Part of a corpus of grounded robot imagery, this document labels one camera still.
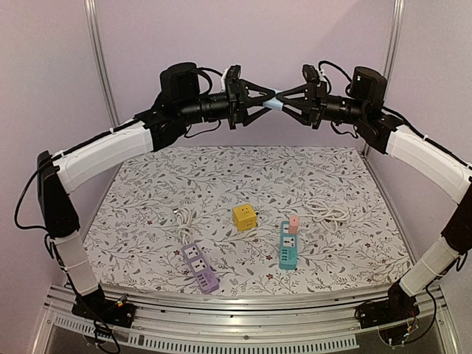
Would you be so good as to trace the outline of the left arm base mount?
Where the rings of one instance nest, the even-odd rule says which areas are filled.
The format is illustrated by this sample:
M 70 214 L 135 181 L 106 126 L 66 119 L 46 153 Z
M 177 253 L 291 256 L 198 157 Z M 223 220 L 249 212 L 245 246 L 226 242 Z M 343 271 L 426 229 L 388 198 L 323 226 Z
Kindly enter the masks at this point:
M 119 299 L 107 299 L 101 289 L 85 296 L 76 296 L 72 313 L 85 319 L 103 320 L 107 325 L 131 328 L 136 306 L 128 301 L 128 294 Z

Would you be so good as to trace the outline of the grey blue plug adapter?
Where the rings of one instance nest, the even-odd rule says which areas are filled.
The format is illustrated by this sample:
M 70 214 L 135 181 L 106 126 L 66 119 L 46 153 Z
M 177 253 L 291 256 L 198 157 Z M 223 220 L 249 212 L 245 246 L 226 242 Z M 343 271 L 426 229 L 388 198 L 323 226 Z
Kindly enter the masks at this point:
M 274 92 L 277 95 L 281 92 L 281 90 L 275 89 Z M 277 99 L 276 95 L 272 97 L 270 100 L 266 100 L 263 103 L 263 106 L 265 108 L 268 108 L 274 111 L 282 111 L 284 104 L 279 99 Z

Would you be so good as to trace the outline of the teal power strip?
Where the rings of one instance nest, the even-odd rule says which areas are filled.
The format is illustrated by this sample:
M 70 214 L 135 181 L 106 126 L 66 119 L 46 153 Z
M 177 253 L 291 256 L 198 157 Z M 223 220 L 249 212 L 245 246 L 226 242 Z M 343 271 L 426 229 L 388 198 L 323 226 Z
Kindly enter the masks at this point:
M 279 268 L 282 270 L 295 270 L 298 260 L 298 239 L 296 234 L 290 234 L 289 221 L 280 224 L 280 252 Z

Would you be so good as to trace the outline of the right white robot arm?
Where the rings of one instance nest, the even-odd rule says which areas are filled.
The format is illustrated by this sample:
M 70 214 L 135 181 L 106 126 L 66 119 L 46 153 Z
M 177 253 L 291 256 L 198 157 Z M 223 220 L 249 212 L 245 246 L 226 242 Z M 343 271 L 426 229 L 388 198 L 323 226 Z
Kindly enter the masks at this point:
M 326 84 L 306 83 L 281 91 L 283 111 L 303 125 L 317 128 L 323 120 L 353 125 L 375 150 L 420 172 L 457 204 L 449 222 L 420 260 L 389 289 L 381 315 L 396 322 L 416 296 L 461 255 L 471 250 L 471 168 L 415 133 L 401 118 L 384 114 L 384 84 L 353 80 L 347 97 L 327 93 Z

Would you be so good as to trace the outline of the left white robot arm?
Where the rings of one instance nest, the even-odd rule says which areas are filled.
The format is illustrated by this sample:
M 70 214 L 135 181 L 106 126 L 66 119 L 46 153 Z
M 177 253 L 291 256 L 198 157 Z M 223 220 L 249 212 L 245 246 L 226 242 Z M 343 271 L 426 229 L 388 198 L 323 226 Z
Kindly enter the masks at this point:
M 128 122 L 101 133 L 64 152 L 38 156 L 38 202 L 45 228 L 76 292 L 80 306 L 94 320 L 104 319 L 109 303 L 95 277 L 80 235 L 78 214 L 70 194 L 96 175 L 142 154 L 172 145 L 190 125 L 227 119 L 230 128 L 247 126 L 267 112 L 264 102 L 274 90 L 222 76 L 223 91 L 200 90 L 201 68 L 161 73 L 161 91 L 153 106 Z

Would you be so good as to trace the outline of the pink plug adapter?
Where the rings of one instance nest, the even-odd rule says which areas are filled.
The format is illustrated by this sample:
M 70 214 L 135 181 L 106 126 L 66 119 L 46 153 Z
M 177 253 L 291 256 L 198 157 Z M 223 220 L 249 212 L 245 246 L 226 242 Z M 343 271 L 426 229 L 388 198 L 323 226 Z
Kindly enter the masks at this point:
M 296 235 L 298 232 L 298 228 L 299 228 L 299 217 L 297 215 L 292 215 L 289 218 L 288 234 Z

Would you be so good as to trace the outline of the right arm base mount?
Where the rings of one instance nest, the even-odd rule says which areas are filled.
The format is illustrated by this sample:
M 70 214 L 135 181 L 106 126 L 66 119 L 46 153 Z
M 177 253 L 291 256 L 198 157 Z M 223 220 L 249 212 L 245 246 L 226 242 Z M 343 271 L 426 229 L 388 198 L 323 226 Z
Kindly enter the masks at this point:
M 395 283 L 387 291 L 385 300 L 363 302 L 355 308 L 354 317 L 361 328 L 368 328 L 414 318 L 419 314 L 416 297 L 409 296 Z

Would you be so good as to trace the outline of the yellow cube socket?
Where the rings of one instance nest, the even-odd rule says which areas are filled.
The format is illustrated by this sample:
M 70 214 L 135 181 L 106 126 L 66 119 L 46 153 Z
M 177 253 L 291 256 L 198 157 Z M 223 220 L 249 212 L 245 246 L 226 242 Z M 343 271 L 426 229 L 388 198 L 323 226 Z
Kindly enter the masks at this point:
M 251 204 L 236 206 L 232 212 L 233 222 L 239 232 L 244 232 L 257 226 L 257 214 Z

